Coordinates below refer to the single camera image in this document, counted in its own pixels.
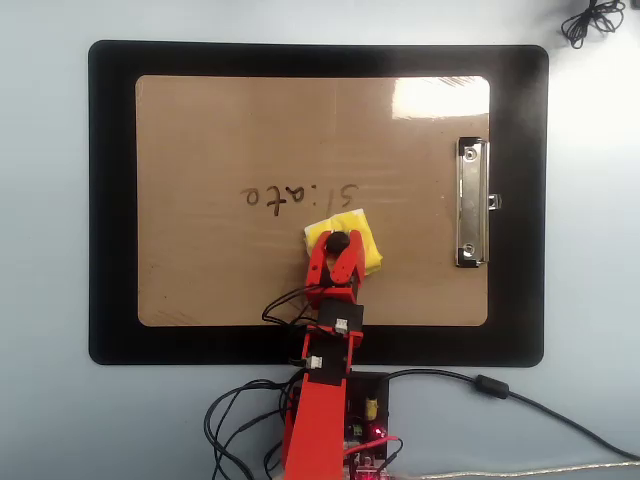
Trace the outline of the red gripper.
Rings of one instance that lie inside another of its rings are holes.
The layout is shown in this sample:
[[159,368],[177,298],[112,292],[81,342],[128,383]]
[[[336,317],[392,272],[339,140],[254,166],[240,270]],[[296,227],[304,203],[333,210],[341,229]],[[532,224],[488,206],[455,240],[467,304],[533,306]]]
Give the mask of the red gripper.
[[306,299],[311,304],[320,304],[327,299],[349,304],[357,303],[363,281],[363,240],[358,230],[349,233],[349,245],[337,257],[331,273],[327,266],[326,242],[331,231],[318,237],[310,257],[306,278]]

